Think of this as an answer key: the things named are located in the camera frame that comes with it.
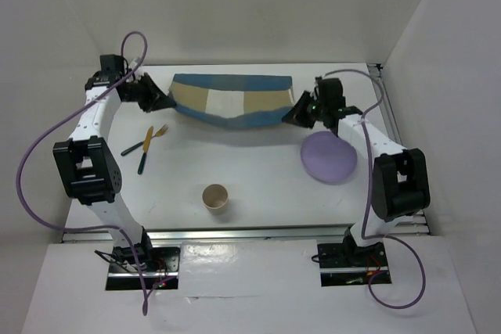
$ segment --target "beige cup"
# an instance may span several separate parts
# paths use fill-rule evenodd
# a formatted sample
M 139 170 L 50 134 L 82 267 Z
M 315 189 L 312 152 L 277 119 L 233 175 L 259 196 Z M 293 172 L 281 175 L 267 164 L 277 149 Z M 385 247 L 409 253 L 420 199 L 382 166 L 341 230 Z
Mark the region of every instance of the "beige cup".
M 220 184 L 211 184 L 204 189 L 202 200 L 209 210 L 220 210 L 228 203 L 228 191 Z

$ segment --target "knife blade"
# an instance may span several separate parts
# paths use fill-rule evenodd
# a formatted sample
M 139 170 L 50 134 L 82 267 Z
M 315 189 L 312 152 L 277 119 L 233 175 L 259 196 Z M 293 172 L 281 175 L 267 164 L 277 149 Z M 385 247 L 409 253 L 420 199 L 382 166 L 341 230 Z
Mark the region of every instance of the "knife blade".
M 142 157 L 141 162 L 139 162 L 138 174 L 141 175 L 144 171 L 144 165 L 146 163 L 146 154 L 148 153 L 148 149 L 150 148 L 151 138 L 153 137 L 153 126 L 148 129 L 148 133 L 146 133 L 146 138 L 144 139 L 144 144 L 142 144 Z

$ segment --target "white wall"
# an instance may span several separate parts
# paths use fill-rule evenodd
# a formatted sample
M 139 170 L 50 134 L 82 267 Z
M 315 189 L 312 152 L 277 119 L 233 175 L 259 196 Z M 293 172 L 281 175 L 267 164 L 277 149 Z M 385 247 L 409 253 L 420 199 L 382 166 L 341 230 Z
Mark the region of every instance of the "white wall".
M 101 51 L 145 31 L 149 63 L 381 63 L 419 0 L 73 2 Z
M 384 68 L 480 334 L 499 332 L 501 0 L 423 0 Z
M 83 103 L 98 55 L 65 0 L 0 0 L 0 10 L 0 322 L 2 333 L 11 334 L 22 329 L 47 244 L 57 240 L 18 203 L 17 164 L 37 135 Z M 59 224 L 69 202 L 51 150 L 67 132 L 42 144 L 24 179 L 33 208 Z

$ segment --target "folded cloth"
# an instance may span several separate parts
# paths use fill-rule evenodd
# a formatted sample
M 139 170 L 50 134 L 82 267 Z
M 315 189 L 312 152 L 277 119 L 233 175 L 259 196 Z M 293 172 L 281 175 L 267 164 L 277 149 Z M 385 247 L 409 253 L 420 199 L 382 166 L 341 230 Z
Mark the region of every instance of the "folded cloth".
M 169 90 L 176 111 L 232 129 L 280 124 L 294 105 L 287 76 L 176 74 Z

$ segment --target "purple cable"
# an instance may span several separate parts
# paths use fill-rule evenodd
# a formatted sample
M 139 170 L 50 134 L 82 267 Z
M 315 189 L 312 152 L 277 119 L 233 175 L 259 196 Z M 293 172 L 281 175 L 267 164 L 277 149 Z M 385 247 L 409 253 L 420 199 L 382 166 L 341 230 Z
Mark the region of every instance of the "purple cable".
M 142 38 L 143 43 L 144 43 L 144 49 L 142 51 L 141 59 L 138 61 L 138 64 L 135 66 L 135 68 L 133 70 L 131 70 L 130 72 L 128 72 L 127 74 L 125 74 L 125 76 L 123 76 L 119 81 L 117 81 L 115 84 L 110 86 L 107 90 L 105 90 L 105 92 L 103 94 L 99 95 L 97 98 L 92 100 L 87 105 L 81 107 L 79 110 L 75 111 L 70 116 L 61 120 L 56 125 L 50 127 L 47 131 L 42 133 L 36 140 L 34 140 L 34 142 L 30 145 L 30 147 L 28 147 L 27 151 L 24 153 L 23 158 L 21 158 L 21 161 L 20 161 L 19 166 L 17 168 L 16 191 L 17 191 L 17 196 L 19 197 L 19 201 L 21 202 L 21 205 L 23 205 L 23 208 L 30 215 L 30 217 L 35 219 L 39 224 L 42 224 L 47 228 L 51 228 L 52 230 L 61 231 L 61 232 L 69 232 L 69 233 L 89 232 L 89 231 L 95 231 L 95 230 L 118 230 L 124 236 L 125 240 L 127 240 L 127 243 L 131 247 L 132 256 L 134 257 L 134 261 L 138 265 L 139 282 L 141 283 L 141 290 L 142 290 L 142 294 L 143 294 L 143 298 L 144 298 L 144 301 L 142 303 L 142 314 L 146 316 L 148 314 L 148 296 L 150 296 L 151 291 L 150 291 L 150 294 L 148 294 L 148 292 L 146 291 L 146 283 L 144 282 L 144 277 L 142 275 L 141 268 L 139 267 L 140 263 L 139 263 L 138 254 L 134 248 L 134 244 L 132 243 L 131 238 L 128 237 L 128 235 L 125 233 L 125 231 L 122 230 L 121 228 L 119 228 L 118 226 L 115 226 L 115 225 L 100 225 L 100 226 L 81 227 L 81 228 L 68 228 L 68 227 L 63 227 L 63 226 L 58 226 L 56 224 L 48 223 L 47 221 L 44 221 L 42 218 L 40 218 L 30 208 L 30 205 L 28 204 L 28 202 L 26 201 L 26 199 L 24 197 L 23 189 L 21 186 L 24 165 L 26 164 L 28 158 L 30 157 L 33 150 L 38 146 L 38 144 L 44 138 L 46 138 L 51 133 L 53 133 L 57 128 L 66 124 L 68 121 L 74 119 L 76 116 L 83 113 L 84 111 L 88 110 L 90 107 L 94 106 L 96 104 L 96 102 L 98 102 L 100 99 L 103 99 L 104 97 L 106 97 L 112 90 L 114 90 L 115 88 L 117 88 L 118 86 L 120 86 L 124 82 L 126 82 L 126 80 L 129 79 L 130 76 L 132 76 L 137 71 L 137 69 L 142 65 L 142 63 L 144 62 L 144 59 L 146 58 L 146 52 L 148 51 L 148 41 L 146 40 L 145 35 L 143 33 L 141 33 L 140 31 L 132 31 L 125 36 L 124 40 L 122 41 L 122 45 L 121 45 L 121 54 L 123 56 L 125 42 L 128 40 L 129 37 L 131 37 L 134 34 L 137 34 L 138 36 L 140 36 Z
M 364 134 L 364 136 L 366 138 L 367 160 L 368 160 L 368 165 L 369 165 L 369 184 L 368 184 L 368 189 L 367 189 L 366 211 L 364 212 L 363 222 L 362 222 L 362 239 L 364 239 L 364 240 L 370 240 L 370 239 L 383 239 L 383 238 L 387 238 L 387 239 L 395 240 L 396 242 L 401 243 L 408 250 L 410 250 L 411 253 L 414 255 L 414 257 L 416 258 L 417 263 L 420 266 L 421 278 L 422 278 L 422 281 L 423 281 L 423 283 L 421 285 L 420 293 L 416 297 L 416 299 L 414 299 L 410 303 L 404 304 L 404 305 L 391 305 L 391 304 L 385 303 L 383 300 L 381 300 L 379 297 L 377 297 L 376 294 L 374 293 L 373 287 L 372 287 L 373 280 L 378 275 L 382 274 L 384 271 L 382 271 L 380 273 L 377 273 L 377 274 L 374 274 L 374 275 L 372 275 L 370 277 L 370 279 L 369 279 L 369 281 L 367 283 L 367 285 L 369 286 L 369 292 L 372 295 L 372 297 L 375 299 L 376 302 L 378 302 L 379 304 L 381 304 L 382 306 L 384 306 L 386 308 L 391 308 L 391 309 L 406 309 L 406 308 L 410 308 L 410 307 L 416 305 L 421 300 L 421 298 L 424 295 L 424 290 L 426 289 L 426 273 L 424 272 L 423 262 L 421 262 L 421 259 L 418 256 L 417 252 L 407 242 L 404 242 L 403 240 L 401 240 L 399 238 L 396 238 L 396 237 L 394 237 L 392 235 L 378 235 L 378 234 L 376 234 L 376 235 L 370 235 L 370 236 L 366 235 L 367 221 L 369 220 L 370 205 L 372 203 L 372 196 L 373 196 L 373 150 L 372 150 L 372 147 L 370 145 L 370 137 L 369 137 L 369 132 L 367 131 L 367 126 L 366 126 L 365 120 L 366 120 L 367 114 L 370 111 L 374 110 L 376 107 L 378 107 L 383 102 L 383 99 L 384 99 L 384 90 L 383 90 L 383 88 L 382 88 L 382 86 L 381 86 L 381 84 L 379 83 L 378 80 L 374 79 L 372 76 L 370 76 L 369 74 L 366 74 L 365 72 L 363 72 L 361 70 L 353 70 L 353 69 L 350 69 L 350 68 L 343 69 L 343 70 L 333 70 L 332 72 L 329 72 L 329 73 L 325 74 L 324 77 L 330 76 L 332 74 L 342 74 L 342 73 L 361 74 L 362 76 L 365 76 L 365 77 L 369 78 L 377 86 L 377 88 L 380 91 L 380 98 L 377 100 L 377 102 L 374 103 L 367 110 L 365 110 L 363 112 L 363 114 L 362 114 L 362 129 L 363 129 L 363 134 Z

